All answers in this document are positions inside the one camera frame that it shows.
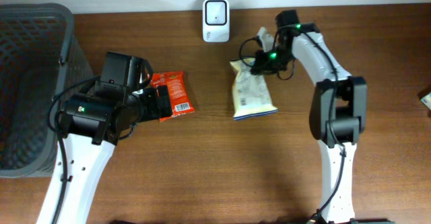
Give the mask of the red candy bag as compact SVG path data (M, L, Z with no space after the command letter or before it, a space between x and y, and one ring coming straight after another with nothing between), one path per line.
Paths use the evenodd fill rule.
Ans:
M168 95L168 104L171 114L160 113L160 122L176 118L177 116L190 114L195 111L188 97L183 71L169 71L154 73L151 86L158 90L158 96Z

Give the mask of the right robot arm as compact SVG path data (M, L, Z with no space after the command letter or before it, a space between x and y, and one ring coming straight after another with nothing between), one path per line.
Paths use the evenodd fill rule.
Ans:
M251 73L278 75L299 61L314 85L309 126L321 153L322 195L308 223L355 223L353 162L366 126L366 81L337 62L317 25L300 22L296 10L280 12L275 22L272 39L253 38L261 49Z

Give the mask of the teal tissue pack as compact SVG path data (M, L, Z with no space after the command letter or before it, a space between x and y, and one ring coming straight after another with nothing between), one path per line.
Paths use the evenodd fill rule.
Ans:
M428 93L420 98L420 101L431 110L431 93Z

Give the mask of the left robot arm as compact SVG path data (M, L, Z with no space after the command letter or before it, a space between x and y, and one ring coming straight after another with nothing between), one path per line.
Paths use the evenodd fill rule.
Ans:
M57 156L38 223L85 223L102 173L119 141L141 122L170 116L165 86L152 87L149 61L108 52L102 73L79 82L48 126Z

